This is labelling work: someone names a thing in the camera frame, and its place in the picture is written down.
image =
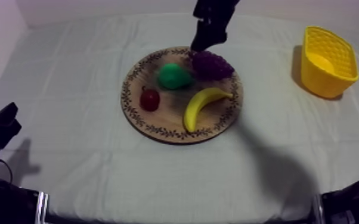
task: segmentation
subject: round wooden tray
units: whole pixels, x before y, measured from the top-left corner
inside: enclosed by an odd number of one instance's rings
[[[242,84],[237,73],[231,78],[212,82],[195,82],[188,88],[170,91],[157,84],[161,66],[176,63],[191,74],[189,47],[174,47],[156,51],[136,63],[122,85],[121,107],[134,128],[142,134],[164,143],[193,144],[219,135],[235,121],[242,106]],[[160,94],[159,108],[154,112],[140,107],[142,88],[155,89]],[[231,92],[232,99],[222,99],[205,106],[197,117],[196,131],[188,133],[182,120],[189,100],[207,87],[219,87]]]

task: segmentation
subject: yellow basket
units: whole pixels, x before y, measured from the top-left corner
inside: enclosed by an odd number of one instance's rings
[[[307,27],[302,52],[302,83],[314,94],[334,98],[359,79],[352,46],[326,29]]]

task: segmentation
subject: white tablecloth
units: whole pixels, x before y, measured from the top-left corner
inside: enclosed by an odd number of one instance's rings
[[[0,79],[23,128],[0,153],[14,183],[50,194],[50,212],[147,223],[260,222],[303,217],[316,192],[359,180],[359,81],[341,99],[304,91],[309,24],[235,16],[211,48],[243,82],[242,114],[210,141],[171,146],[138,133],[119,99],[129,69],[189,45],[190,14],[91,18],[31,30]],[[359,33],[328,27],[352,43]],[[0,165],[0,177],[8,177]]]

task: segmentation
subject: banana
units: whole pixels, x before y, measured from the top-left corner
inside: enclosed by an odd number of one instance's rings
[[[196,119],[199,111],[208,103],[217,101],[221,98],[232,98],[233,94],[224,92],[219,88],[206,88],[195,94],[189,101],[185,110],[184,126],[188,132],[194,132],[196,128]]]

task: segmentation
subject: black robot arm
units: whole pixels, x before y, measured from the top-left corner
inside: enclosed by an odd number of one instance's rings
[[[239,0],[198,0],[193,15],[199,18],[193,51],[204,51],[227,40],[225,31]]]

